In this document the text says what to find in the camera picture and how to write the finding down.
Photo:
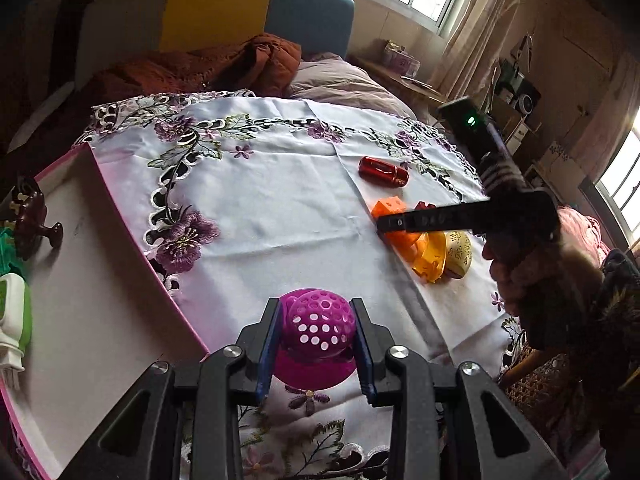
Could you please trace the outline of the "person's right hand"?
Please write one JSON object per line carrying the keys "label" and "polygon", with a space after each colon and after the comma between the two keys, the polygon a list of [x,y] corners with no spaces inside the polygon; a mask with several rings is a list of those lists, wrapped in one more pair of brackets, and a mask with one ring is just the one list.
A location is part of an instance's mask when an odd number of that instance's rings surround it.
{"label": "person's right hand", "polygon": [[529,344],[536,350],[567,347],[599,296],[602,271],[560,236],[523,248],[510,235],[489,234],[483,257],[506,312],[520,320]]}

